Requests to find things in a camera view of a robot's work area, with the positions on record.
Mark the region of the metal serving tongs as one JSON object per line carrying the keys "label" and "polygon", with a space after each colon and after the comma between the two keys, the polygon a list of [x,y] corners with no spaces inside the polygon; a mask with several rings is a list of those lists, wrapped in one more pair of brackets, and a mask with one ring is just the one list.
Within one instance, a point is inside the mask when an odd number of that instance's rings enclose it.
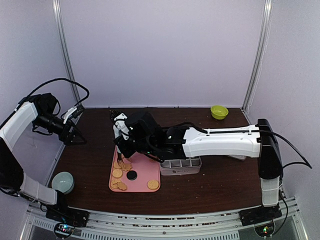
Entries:
{"label": "metal serving tongs", "polygon": [[121,153],[117,154],[117,163],[121,169],[126,169],[126,164],[124,163],[123,156]]}

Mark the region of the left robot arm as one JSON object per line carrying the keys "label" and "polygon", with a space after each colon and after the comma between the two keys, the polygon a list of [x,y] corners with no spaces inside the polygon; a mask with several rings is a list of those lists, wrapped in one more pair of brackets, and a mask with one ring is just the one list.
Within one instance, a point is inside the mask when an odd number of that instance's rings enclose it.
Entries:
{"label": "left robot arm", "polygon": [[71,107],[59,117],[58,100],[51,93],[23,98],[0,126],[0,189],[8,195],[25,197],[53,206],[52,213],[61,222],[72,218],[63,202],[63,194],[47,187],[40,172],[53,163],[57,139],[64,145],[81,145],[86,140],[74,119],[84,107]]}

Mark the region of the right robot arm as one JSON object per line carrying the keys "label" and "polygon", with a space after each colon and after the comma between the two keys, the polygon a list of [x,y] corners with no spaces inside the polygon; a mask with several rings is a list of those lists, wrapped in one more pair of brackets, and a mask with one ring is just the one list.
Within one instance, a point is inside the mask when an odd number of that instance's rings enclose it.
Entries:
{"label": "right robot arm", "polygon": [[266,119],[236,128],[200,128],[192,122],[162,127],[148,111],[126,116],[113,110],[114,143],[119,155],[135,153],[163,163],[202,156],[239,156],[258,160],[262,206],[256,210],[259,220],[268,220],[279,202],[283,165],[277,139]]}

